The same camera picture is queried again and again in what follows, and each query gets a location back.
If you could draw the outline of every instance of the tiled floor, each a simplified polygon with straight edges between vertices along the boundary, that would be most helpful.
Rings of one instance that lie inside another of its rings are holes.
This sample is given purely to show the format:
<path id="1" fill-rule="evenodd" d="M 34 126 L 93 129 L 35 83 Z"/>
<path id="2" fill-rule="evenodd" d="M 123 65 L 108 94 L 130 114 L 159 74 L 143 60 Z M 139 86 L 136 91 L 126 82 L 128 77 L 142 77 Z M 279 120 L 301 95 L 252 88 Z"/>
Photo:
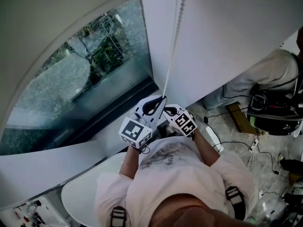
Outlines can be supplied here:
<path id="1" fill-rule="evenodd" d="M 226 112 L 224 107 L 214 109 L 212 111 L 206 111 L 200 104 L 192 104 L 188 110 L 194 115 L 195 121 L 203 134 L 203 136 L 212 143 L 212 140 L 206 132 L 206 124 L 203 122 L 204 116 L 217 115 Z M 208 123 L 218 134 L 223 141 L 241 141 L 248 145 L 253 142 L 253 135 L 239 133 L 232 118 L 229 114 L 224 114 L 218 117 L 212 117 Z M 277 158 L 279 153 L 284 156 L 288 156 L 289 149 L 292 145 L 294 138 L 292 136 L 271 136 L 265 134 L 260 136 L 260 151 L 268 151 L 273 156 L 273 169 L 280 171 Z M 252 153 L 249 152 L 248 148 L 244 144 L 240 143 L 229 143 L 223 144 L 224 151 L 235 151 L 243 162 L 246 164 Z M 258 153 L 258 159 L 252 173 L 258 182 L 259 192 L 277 192 L 282 194 L 289 186 L 288 179 L 275 175 L 271 169 L 271 158 L 269 154 Z M 288 172 L 281 171 L 282 175 L 288 177 Z M 275 194 L 264 194 L 257 202 L 255 208 L 251 212 L 249 222 L 255 224 L 266 224 L 268 219 L 276 219 L 277 216 L 282 212 L 285 207 L 285 202 Z"/>

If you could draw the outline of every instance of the cable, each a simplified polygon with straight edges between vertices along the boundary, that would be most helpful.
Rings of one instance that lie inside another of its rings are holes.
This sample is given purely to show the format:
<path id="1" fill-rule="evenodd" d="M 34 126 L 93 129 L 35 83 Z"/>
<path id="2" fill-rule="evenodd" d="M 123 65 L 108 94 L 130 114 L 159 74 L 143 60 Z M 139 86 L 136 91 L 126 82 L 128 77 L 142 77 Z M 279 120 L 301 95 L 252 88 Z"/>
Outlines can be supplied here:
<path id="1" fill-rule="evenodd" d="M 271 158 L 271 170 L 272 170 L 272 172 L 273 172 L 274 174 L 276 174 L 276 175 L 278 175 L 278 176 L 281 176 L 281 177 L 284 177 L 284 178 L 286 178 L 286 179 L 289 179 L 287 176 L 281 175 L 279 171 L 275 171 L 275 170 L 274 170 L 273 156 L 271 155 L 270 152 L 268 152 L 268 151 L 260 151 L 259 145 L 257 145 L 257 148 L 258 148 L 259 153 L 269 154 L 269 155 L 270 155 L 270 158 Z"/>
<path id="2" fill-rule="evenodd" d="M 289 80 L 289 81 L 287 81 L 287 82 L 285 82 L 285 83 L 282 83 L 282 84 L 280 84 L 280 85 L 276 85 L 276 86 L 273 86 L 273 87 L 265 88 L 264 90 L 272 89 L 272 88 L 277 88 L 277 87 L 281 87 L 281 86 L 284 86 L 284 85 L 286 85 L 286 84 L 288 84 L 288 83 L 291 83 L 291 82 L 295 81 L 295 80 L 301 75 L 302 72 L 303 72 L 303 70 L 302 70 L 294 79 L 291 79 L 291 80 Z"/>
<path id="3" fill-rule="evenodd" d="M 263 224 L 263 223 L 267 220 L 267 218 L 268 218 L 270 215 L 272 215 L 273 213 L 275 213 L 276 216 L 279 218 L 278 214 L 273 210 L 273 211 L 270 212 L 270 214 L 268 214 L 268 215 L 265 216 L 265 218 L 264 218 L 264 220 L 261 222 L 261 224 Z"/>
<path id="4" fill-rule="evenodd" d="M 224 141 L 224 142 L 221 142 L 221 144 L 223 144 L 223 143 L 241 143 L 241 144 L 246 145 L 246 146 L 248 147 L 248 149 L 252 150 L 251 147 L 250 147 L 248 144 L 246 144 L 246 143 L 244 143 L 244 142 L 241 142 L 241 141 Z"/>
<path id="5" fill-rule="evenodd" d="M 264 192 L 264 193 L 261 194 L 261 196 L 263 196 L 265 193 L 267 193 L 267 194 L 272 194 L 272 193 L 274 193 L 275 195 L 277 195 L 277 196 L 279 196 L 280 198 L 282 198 L 282 195 L 279 194 L 279 193 L 276 193 L 276 192 Z"/>
<path id="6" fill-rule="evenodd" d="M 243 97 L 252 97 L 252 98 L 256 99 L 258 102 L 260 102 L 260 100 L 258 100 L 258 99 L 257 99 L 255 96 L 253 96 L 253 95 L 238 95 L 238 96 L 226 97 L 226 96 L 224 96 L 224 86 L 225 86 L 225 85 L 222 86 L 222 97 L 224 97 L 224 98 L 233 99 L 233 98 L 237 98 L 237 97 L 243 96 Z"/>
<path id="7" fill-rule="evenodd" d="M 257 146 L 258 152 L 263 153 L 263 154 L 269 154 L 271 158 L 271 170 L 273 171 L 274 174 L 279 175 L 278 171 L 274 171 L 274 162 L 273 162 L 273 156 L 271 155 L 270 152 L 268 151 L 260 151 L 259 146 Z"/>
<path id="8" fill-rule="evenodd" d="M 247 109 L 247 108 L 248 108 L 248 107 L 239 108 L 239 109 L 237 109 L 237 110 L 235 110 L 235 111 L 226 112 L 226 113 L 229 114 L 229 113 L 233 113 L 233 112 L 240 111 L 240 110 Z M 226 114 L 226 113 L 221 113 L 221 114 L 218 114 L 218 115 L 212 115 L 212 116 L 207 117 L 207 119 L 209 119 L 209 118 L 211 118 L 211 117 L 218 117 L 218 116 L 223 115 L 223 114 Z"/>
<path id="9" fill-rule="evenodd" d="M 141 151 L 141 153 L 146 155 L 146 154 L 150 153 L 150 151 L 151 151 L 151 149 L 148 148 L 148 147 L 146 146 L 146 147 L 144 148 L 144 151 Z"/>

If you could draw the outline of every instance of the person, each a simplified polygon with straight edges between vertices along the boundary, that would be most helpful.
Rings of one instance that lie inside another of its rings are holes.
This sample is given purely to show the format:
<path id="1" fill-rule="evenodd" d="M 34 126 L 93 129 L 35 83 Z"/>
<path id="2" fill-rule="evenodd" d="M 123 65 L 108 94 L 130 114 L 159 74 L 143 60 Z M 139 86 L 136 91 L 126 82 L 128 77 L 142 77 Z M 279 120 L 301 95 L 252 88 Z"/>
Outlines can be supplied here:
<path id="1" fill-rule="evenodd" d="M 300 50 L 297 57 L 303 63 L 303 27 L 298 31 L 297 45 Z M 298 75 L 298 65 L 290 52 L 275 49 L 242 74 L 235 77 L 214 92 L 199 100 L 206 110 L 232 104 L 239 96 L 249 97 L 251 89 L 258 84 L 260 89 L 281 85 Z M 295 81 L 271 90 L 292 91 Z"/>
<path id="2" fill-rule="evenodd" d="M 221 156 L 201 135 L 174 136 L 149 144 L 140 154 L 129 146 L 119 174 L 102 173 L 95 211 L 100 226 L 111 226 L 114 208 L 126 210 L 126 227 L 250 227 L 235 219 L 225 191 L 237 187 L 245 217 L 258 200 L 252 173 L 234 153 Z"/>

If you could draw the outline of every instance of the strap buckle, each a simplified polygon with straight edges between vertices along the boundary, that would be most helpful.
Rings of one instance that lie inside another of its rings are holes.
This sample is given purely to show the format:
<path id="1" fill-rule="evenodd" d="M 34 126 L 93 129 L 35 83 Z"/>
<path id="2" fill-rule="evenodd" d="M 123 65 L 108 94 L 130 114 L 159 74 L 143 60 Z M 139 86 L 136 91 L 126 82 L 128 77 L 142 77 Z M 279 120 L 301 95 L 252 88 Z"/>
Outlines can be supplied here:
<path id="1" fill-rule="evenodd" d="M 235 219 L 244 220 L 246 213 L 246 206 L 243 194 L 237 187 L 229 187 L 226 191 L 226 198 L 232 203 L 235 213 Z"/>
<path id="2" fill-rule="evenodd" d="M 244 201 L 243 195 L 237 187 L 229 187 L 225 191 L 225 194 L 226 194 L 227 200 L 232 202 L 232 205 Z"/>
<path id="3" fill-rule="evenodd" d="M 110 227 L 125 227 L 126 210 L 121 206 L 114 207 L 110 218 Z"/>

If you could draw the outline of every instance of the window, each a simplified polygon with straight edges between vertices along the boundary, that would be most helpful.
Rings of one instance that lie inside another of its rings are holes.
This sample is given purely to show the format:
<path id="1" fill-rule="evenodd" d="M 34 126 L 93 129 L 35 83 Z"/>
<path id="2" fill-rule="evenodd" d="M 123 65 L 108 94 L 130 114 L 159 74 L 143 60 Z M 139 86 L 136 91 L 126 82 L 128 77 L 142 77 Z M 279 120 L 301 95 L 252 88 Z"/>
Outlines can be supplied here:
<path id="1" fill-rule="evenodd" d="M 0 155 L 60 146 L 151 76 L 141 1 L 131 0 L 80 29 L 41 66 L 12 110 Z"/>

